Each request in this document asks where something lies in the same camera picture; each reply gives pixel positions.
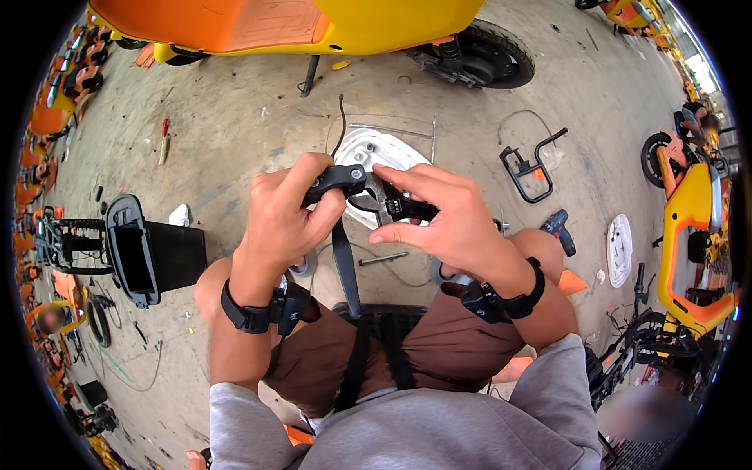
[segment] wrist-mounted device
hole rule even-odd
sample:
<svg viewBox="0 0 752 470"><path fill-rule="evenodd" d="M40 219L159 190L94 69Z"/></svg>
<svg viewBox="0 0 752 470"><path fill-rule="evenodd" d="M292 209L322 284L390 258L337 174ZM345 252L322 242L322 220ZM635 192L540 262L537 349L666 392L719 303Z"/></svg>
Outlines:
<svg viewBox="0 0 752 470"><path fill-rule="evenodd" d="M280 336L293 332L295 325L311 301L311 293L298 284L282 277L282 283L274 290L266 307L241 307L232 299L230 281L222 288L222 310L236 329L251 335L266 333L269 323L278 323Z"/></svg>
<svg viewBox="0 0 752 470"><path fill-rule="evenodd" d="M503 317L504 312L512 320L527 317L532 313L535 304L541 300L543 289L546 287L541 263L532 256L527 259L527 262L535 271L535 287L529 295L522 294L513 299L503 299L488 283L481 286L481 283L473 280L459 296L462 305L487 323L508 321Z"/></svg>

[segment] yellow scooter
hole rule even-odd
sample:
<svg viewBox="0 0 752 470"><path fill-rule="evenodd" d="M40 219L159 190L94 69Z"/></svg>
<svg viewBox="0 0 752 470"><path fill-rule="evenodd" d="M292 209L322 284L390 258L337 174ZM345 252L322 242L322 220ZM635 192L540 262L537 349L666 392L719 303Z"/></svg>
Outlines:
<svg viewBox="0 0 752 470"><path fill-rule="evenodd" d="M169 65L206 54L311 54L301 97L319 55L367 56L407 50L420 68L451 83L516 88L535 73L517 37L475 15L484 0L89 0L112 38L154 43Z"/></svg>

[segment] black plastic bin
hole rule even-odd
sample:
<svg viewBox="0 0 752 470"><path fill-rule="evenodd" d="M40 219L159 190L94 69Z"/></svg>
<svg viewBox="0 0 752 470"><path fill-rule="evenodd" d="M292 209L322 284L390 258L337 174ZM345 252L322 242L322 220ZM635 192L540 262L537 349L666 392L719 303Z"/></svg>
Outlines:
<svg viewBox="0 0 752 470"><path fill-rule="evenodd" d="M204 231L144 219L132 194L112 200L105 218L108 254L123 292L138 308L192 286L206 269Z"/></svg>

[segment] rear shock absorber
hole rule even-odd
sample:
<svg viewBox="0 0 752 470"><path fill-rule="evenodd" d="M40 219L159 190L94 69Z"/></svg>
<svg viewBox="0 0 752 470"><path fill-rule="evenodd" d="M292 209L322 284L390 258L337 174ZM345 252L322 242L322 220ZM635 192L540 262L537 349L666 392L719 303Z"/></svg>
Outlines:
<svg viewBox="0 0 752 470"><path fill-rule="evenodd" d="M444 63L447 64L447 67L453 72L453 74L457 75L462 71L462 54L459 51L457 38L439 44L438 52L441 54L441 58L444 59Z"/></svg>

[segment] kickstand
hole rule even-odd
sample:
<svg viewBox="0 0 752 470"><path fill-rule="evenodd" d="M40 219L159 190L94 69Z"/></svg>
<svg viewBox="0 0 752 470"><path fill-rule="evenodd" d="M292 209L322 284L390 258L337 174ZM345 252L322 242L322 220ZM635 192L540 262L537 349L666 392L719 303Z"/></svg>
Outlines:
<svg viewBox="0 0 752 470"><path fill-rule="evenodd" d="M316 77L316 68L319 66L318 55L311 56L311 62L308 64L308 73L305 75L305 82L298 83L300 97L305 98L311 94L311 88L314 87L314 78Z"/></svg>

